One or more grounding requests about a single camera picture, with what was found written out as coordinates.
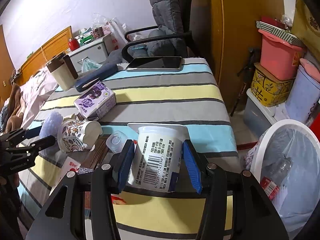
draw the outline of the gray cushion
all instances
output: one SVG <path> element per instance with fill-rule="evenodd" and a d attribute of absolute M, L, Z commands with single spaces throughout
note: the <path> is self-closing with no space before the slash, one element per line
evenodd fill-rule
<path fill-rule="evenodd" d="M 148 37 L 162 35 L 166 35 L 166 33 L 162 30 L 153 30 Z M 150 57 L 174 56 L 175 48 L 170 40 L 152 41 L 147 43 L 147 52 Z"/>
<path fill-rule="evenodd" d="M 143 49 L 132 50 L 132 48 L 138 48 L 138 47 L 143 47 Z M 139 44 L 139 45 L 129 47 L 128 53 L 134 58 L 149 56 L 147 53 L 147 48 L 145 44 Z M 106 64 L 106 63 L 120 64 L 120 63 L 126 63 L 126 62 L 127 61 L 124 60 L 124 58 L 122 57 L 122 49 L 116 49 L 110 52 L 109 56 L 107 57 L 107 59 L 103 64 Z"/>
<path fill-rule="evenodd" d="M 179 0 L 150 0 L 150 4 L 153 17 L 160 30 L 166 34 L 183 33 Z M 170 39 L 170 41 L 175 47 L 177 56 L 188 56 L 183 39 Z"/>

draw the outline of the nutrition label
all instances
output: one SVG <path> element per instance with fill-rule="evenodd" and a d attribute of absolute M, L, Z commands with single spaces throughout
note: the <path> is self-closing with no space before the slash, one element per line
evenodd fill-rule
<path fill-rule="evenodd" d="M 129 184 L 156 191 L 174 188 L 180 170 L 181 147 L 182 142 L 176 138 L 160 134 L 139 135 Z"/>

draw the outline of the barcode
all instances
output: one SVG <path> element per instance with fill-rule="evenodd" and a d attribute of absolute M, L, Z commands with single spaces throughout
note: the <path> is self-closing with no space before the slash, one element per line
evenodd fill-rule
<path fill-rule="evenodd" d="M 273 181 L 270 181 L 268 187 L 265 188 L 265 193 L 267 194 L 267 196 L 270 196 L 271 193 L 273 192 L 273 190 L 276 188 L 276 184 Z"/>
<path fill-rule="evenodd" d="M 149 183 L 152 185 L 156 185 L 158 170 L 160 167 L 160 162 L 162 161 L 162 157 L 152 156 L 150 155 L 147 161 L 146 171 L 144 173 L 143 182 Z"/>

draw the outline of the wooden headboard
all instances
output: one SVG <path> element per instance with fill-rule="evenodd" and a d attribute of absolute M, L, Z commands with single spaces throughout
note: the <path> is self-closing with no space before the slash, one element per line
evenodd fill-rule
<path fill-rule="evenodd" d="M 42 68 L 52 57 L 69 48 L 69 39 L 72 38 L 71 26 L 65 28 L 48 40 L 21 66 L 21 75 L 15 81 L 18 85 L 25 84 L 29 78 Z"/>

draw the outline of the plastic bottle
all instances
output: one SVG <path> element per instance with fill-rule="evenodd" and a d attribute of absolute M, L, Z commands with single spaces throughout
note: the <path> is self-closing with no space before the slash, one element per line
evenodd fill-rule
<path fill-rule="evenodd" d="M 284 156 L 272 165 L 268 177 L 264 176 L 261 180 L 260 185 L 264 189 L 270 200 L 273 200 L 275 198 L 282 182 L 288 176 L 291 167 L 291 158 L 286 158 Z"/>

